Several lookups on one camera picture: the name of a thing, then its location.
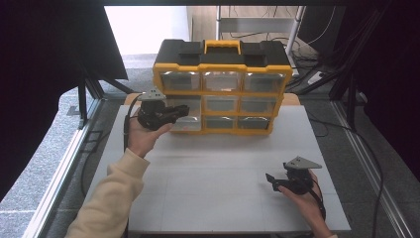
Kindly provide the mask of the person's left hand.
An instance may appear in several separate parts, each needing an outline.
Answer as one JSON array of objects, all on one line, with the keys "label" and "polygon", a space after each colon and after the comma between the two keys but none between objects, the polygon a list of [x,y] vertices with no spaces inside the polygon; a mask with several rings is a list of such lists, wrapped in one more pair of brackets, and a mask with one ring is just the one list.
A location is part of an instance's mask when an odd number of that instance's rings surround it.
[{"label": "person's left hand", "polygon": [[140,158],[145,158],[151,151],[158,138],[168,132],[172,124],[164,124],[156,131],[144,128],[137,119],[131,118],[128,131],[128,148]]}]

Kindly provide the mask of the person's right hand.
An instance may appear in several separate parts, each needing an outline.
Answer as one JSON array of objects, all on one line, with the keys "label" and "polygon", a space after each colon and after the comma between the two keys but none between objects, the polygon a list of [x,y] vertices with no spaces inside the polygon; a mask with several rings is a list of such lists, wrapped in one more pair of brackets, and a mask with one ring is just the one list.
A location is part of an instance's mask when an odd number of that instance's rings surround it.
[{"label": "person's right hand", "polygon": [[284,186],[280,186],[278,189],[295,203],[300,213],[312,229],[321,228],[326,225],[322,212],[319,208],[319,203],[310,192],[297,195]]}]

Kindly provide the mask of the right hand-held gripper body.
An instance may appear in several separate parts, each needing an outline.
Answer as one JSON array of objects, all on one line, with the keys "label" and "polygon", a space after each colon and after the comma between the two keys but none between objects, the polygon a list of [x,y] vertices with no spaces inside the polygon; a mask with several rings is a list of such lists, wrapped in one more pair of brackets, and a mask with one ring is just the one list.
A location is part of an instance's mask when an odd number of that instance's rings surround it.
[{"label": "right hand-held gripper body", "polygon": [[279,179],[278,183],[273,184],[274,191],[278,191],[280,186],[284,186],[295,194],[305,194],[313,187],[313,179],[309,170],[322,168],[321,165],[299,156],[287,162],[287,165],[290,167],[289,171],[286,171],[287,179]]}]

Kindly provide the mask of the black curtain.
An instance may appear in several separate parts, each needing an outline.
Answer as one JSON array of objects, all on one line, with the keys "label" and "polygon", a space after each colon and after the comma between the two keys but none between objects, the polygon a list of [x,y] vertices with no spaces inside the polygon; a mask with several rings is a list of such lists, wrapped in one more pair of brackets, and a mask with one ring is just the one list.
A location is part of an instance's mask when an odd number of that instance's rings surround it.
[{"label": "black curtain", "polygon": [[100,0],[0,0],[0,200],[84,79],[125,79]]},{"label": "black curtain", "polygon": [[[365,24],[373,1],[346,9],[339,42]],[[387,7],[350,77],[367,97],[370,121],[420,180],[420,0],[377,1]]]}]

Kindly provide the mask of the aluminium floor rail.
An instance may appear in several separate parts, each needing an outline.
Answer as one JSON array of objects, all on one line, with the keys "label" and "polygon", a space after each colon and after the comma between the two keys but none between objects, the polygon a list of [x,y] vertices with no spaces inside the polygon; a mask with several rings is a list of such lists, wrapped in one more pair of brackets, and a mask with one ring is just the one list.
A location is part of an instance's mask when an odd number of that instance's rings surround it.
[{"label": "aluminium floor rail", "polygon": [[68,141],[65,152],[57,164],[54,174],[51,177],[50,183],[47,186],[38,207],[33,213],[33,217],[28,224],[22,238],[39,238],[43,229],[46,227],[47,221],[52,214],[54,204],[59,196],[66,177],[77,157],[80,147],[86,138],[86,135],[94,122],[92,119],[97,114],[98,109],[103,104],[101,99],[93,99],[87,106],[87,119],[83,122],[77,119],[77,125],[71,134],[71,139]]},{"label": "aluminium floor rail", "polygon": [[375,204],[377,209],[373,216],[374,224],[377,224],[377,215],[379,207],[381,206],[398,238],[414,238],[414,233],[411,231],[407,220],[384,183],[383,171],[381,170],[380,163],[372,148],[362,135],[348,125],[346,121],[346,111],[341,103],[338,101],[331,101],[330,104],[338,117],[340,125],[346,131],[348,140],[350,141],[363,170],[367,174],[367,179],[376,193]]}]

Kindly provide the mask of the black metal stand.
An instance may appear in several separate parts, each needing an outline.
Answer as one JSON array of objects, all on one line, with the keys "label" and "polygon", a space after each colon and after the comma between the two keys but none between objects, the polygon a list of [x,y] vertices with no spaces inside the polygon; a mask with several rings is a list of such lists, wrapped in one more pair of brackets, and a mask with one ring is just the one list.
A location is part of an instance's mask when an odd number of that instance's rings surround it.
[{"label": "black metal stand", "polygon": [[329,92],[332,100],[341,100],[347,94],[346,121],[352,129],[355,129],[356,92],[357,82],[351,72],[341,73]]},{"label": "black metal stand", "polygon": [[[104,81],[109,85],[117,88],[118,90],[129,94],[134,93],[134,90],[117,79],[104,78]],[[94,100],[101,100],[104,98],[105,92],[100,84],[99,79],[92,79],[89,76],[84,76],[79,80],[77,86],[78,90],[78,108],[79,108],[79,129],[83,129],[88,122],[88,109],[87,109],[87,96],[86,92],[89,92]]]}]

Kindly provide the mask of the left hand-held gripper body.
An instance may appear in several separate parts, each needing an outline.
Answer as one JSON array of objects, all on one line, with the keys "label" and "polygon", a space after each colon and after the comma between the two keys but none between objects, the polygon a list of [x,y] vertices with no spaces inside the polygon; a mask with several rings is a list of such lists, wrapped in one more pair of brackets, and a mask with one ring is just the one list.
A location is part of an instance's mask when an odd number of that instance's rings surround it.
[{"label": "left hand-held gripper body", "polygon": [[164,125],[164,117],[171,116],[165,105],[165,96],[157,89],[151,89],[138,97],[141,102],[138,112],[139,123],[147,129],[157,130]]}]

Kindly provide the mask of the yellow black drawer organizer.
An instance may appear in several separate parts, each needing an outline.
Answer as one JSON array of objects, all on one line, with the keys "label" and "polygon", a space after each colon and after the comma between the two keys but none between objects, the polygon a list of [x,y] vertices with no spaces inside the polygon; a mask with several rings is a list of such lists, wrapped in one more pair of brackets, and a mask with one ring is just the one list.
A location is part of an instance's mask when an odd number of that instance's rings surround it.
[{"label": "yellow black drawer organizer", "polygon": [[[156,61],[153,65],[154,85],[162,93],[163,90],[159,75],[165,71],[283,73],[286,75],[286,80],[284,81],[284,85],[281,89],[282,95],[280,105],[284,99],[285,86],[292,77],[293,73],[293,69],[285,53],[283,43],[275,41],[244,43],[242,41],[233,40],[204,40],[202,42],[165,40],[161,43]],[[268,135],[273,129],[273,122],[275,118],[273,119],[267,134],[214,134]]]}]

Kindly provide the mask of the white metal shelf frame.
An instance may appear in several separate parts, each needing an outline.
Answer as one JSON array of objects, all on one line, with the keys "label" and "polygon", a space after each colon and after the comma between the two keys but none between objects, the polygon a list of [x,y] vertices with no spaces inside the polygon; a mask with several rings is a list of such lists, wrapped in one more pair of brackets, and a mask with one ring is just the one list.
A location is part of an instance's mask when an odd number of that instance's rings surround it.
[{"label": "white metal shelf frame", "polygon": [[222,33],[288,33],[289,40],[287,42],[285,52],[291,55],[292,47],[300,23],[305,11],[305,6],[298,6],[296,14],[293,18],[262,18],[262,17],[227,17],[221,16],[221,7],[216,10],[216,35],[217,40],[221,39]]}]

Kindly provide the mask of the set of clear organizer drawers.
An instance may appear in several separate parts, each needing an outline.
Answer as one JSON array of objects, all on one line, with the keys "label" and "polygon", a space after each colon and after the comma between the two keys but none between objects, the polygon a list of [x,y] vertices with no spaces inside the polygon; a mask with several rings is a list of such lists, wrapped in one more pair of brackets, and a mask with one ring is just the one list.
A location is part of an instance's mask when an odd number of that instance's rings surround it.
[{"label": "set of clear organizer drawers", "polygon": [[160,75],[166,103],[187,105],[201,117],[194,133],[268,133],[281,103],[283,73],[165,71]]}]

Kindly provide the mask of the white power strip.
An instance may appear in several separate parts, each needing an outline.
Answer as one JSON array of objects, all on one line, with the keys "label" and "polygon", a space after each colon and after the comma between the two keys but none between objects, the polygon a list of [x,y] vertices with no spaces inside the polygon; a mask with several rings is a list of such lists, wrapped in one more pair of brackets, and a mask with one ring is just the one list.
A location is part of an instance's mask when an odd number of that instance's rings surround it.
[{"label": "white power strip", "polygon": [[308,83],[309,85],[311,85],[311,84],[313,84],[313,83],[315,83],[315,82],[319,81],[319,80],[323,77],[323,75],[324,75],[324,73],[323,73],[322,71],[317,71],[314,75],[312,75],[312,76],[308,79],[307,83]]}]

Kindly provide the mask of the wooden cabinet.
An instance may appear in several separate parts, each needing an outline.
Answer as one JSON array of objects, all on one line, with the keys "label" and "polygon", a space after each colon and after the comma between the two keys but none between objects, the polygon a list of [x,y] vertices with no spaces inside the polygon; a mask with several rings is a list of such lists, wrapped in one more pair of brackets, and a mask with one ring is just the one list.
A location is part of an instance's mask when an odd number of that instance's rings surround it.
[{"label": "wooden cabinet", "polygon": [[216,6],[187,6],[187,21],[191,41],[216,39]]}]

